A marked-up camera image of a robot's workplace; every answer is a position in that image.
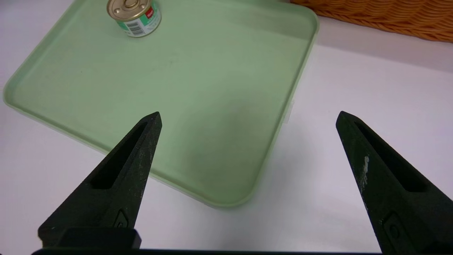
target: woven basket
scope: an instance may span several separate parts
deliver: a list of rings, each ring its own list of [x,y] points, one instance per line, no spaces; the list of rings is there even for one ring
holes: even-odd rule
[[[453,0],[291,0],[326,16],[433,41],[453,42]]]

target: tin can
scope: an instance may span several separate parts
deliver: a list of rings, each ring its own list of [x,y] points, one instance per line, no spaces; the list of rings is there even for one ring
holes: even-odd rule
[[[130,37],[150,34],[162,19],[154,0],[109,0],[107,13]]]

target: metal can rim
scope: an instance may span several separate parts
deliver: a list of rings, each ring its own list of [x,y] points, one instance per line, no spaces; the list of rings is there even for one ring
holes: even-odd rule
[[[118,18],[116,16],[114,16],[112,14],[112,8],[111,8],[111,4],[115,1],[123,1],[123,0],[109,0],[107,2],[107,13],[109,14],[109,16],[116,20],[116,21],[123,21],[123,22],[127,22],[127,21],[131,21],[131,20],[135,20],[135,19],[138,19],[141,15],[145,14],[150,8],[151,8],[151,2],[153,0],[146,0],[146,6],[137,14],[135,14],[134,16],[130,17],[130,18]]]

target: green tray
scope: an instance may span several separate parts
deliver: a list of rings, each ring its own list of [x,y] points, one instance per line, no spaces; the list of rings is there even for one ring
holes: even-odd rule
[[[137,39],[106,0],[76,0],[4,102],[102,152],[159,111],[151,176],[212,206],[239,205],[256,188],[318,19],[278,0],[157,3],[162,22]]]

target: white surface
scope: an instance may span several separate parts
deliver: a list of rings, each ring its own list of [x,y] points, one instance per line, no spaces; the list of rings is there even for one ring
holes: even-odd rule
[[[0,88],[70,2],[0,2]],[[452,98],[452,44],[321,18],[253,199],[219,210],[149,179],[135,225],[142,248],[379,251],[335,129],[338,113],[362,118],[453,197]],[[0,253],[39,249],[39,225],[103,157],[0,103]]]

